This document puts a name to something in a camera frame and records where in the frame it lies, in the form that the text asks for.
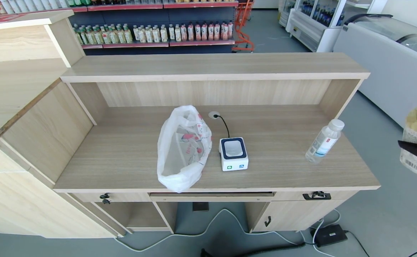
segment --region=water bottle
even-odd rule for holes
[[[313,144],[305,153],[305,158],[312,163],[319,163],[326,156],[335,142],[342,136],[345,123],[339,119],[333,119],[329,125],[322,128]]]

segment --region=refrigerator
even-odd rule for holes
[[[417,107],[417,27],[392,15],[353,16],[334,52],[344,52],[370,71],[359,91],[404,127]]]

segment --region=power adapter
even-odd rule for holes
[[[313,237],[316,230],[311,230],[311,236]],[[327,226],[320,228],[315,237],[315,243],[317,247],[324,247],[339,242],[348,240],[345,232],[340,225]]]

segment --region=counter drawer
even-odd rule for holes
[[[151,193],[155,202],[267,202],[274,192]]]
[[[101,196],[105,192],[94,193],[74,193],[82,202],[102,202]],[[108,193],[108,197],[104,198],[110,202],[151,202],[151,199],[146,192],[132,192],[132,193]]]
[[[304,194],[308,194],[309,197],[312,196],[314,191],[301,191],[301,192],[276,192],[273,197],[273,201],[308,201],[304,198]],[[323,191],[324,193],[329,193],[331,200],[347,200],[358,191]]]

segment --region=bottle barcode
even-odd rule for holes
[[[405,163],[408,164],[411,168],[417,170],[417,165],[413,164],[411,161],[405,160]]]

